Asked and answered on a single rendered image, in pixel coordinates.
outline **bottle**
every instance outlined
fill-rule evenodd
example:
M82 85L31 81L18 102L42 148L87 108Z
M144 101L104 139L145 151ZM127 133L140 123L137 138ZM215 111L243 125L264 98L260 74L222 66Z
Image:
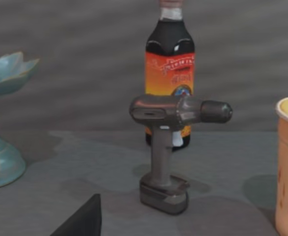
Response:
M192 95L195 45L182 17L183 0L159 0L160 18L145 49L145 92L154 95ZM191 127L173 134L173 151L189 145ZM145 130L151 144L151 131Z

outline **drill base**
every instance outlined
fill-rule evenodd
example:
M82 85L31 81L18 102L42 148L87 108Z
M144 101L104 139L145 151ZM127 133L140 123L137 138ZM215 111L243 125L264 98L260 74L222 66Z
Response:
M141 202L167 214L183 213L189 205L189 183L175 176L171 176L171 182L167 187L155 186L151 184L150 174L145 175L140 181Z

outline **cordless drill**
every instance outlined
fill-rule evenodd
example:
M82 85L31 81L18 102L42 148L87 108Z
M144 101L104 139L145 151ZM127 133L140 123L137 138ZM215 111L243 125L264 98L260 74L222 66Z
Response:
M226 123L232 116L230 105L189 95L144 94L132 101L129 113L152 132L151 172L140 180L141 202L168 214L181 214L188 208L189 183L170 174L173 133L193 123Z

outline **lotus-shaped bowl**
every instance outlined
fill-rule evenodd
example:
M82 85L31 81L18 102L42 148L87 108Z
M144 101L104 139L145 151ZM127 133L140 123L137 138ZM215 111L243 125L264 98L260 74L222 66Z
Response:
M19 90L32 76L39 60L23 61L23 53L0 57L0 95ZM0 187L17 180L26 170L20 152L0 137Z
M23 53L0 57L0 95L19 90L35 72L39 60L23 61Z

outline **gray table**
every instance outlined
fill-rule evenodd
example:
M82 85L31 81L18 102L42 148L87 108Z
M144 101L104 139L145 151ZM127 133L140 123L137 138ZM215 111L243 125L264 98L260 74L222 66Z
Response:
M7 132L29 167L0 188L0 236L48 236L100 193L102 236L276 236L276 133L194 133L173 155L191 183L189 209L169 216L139 202L149 170L143 132Z

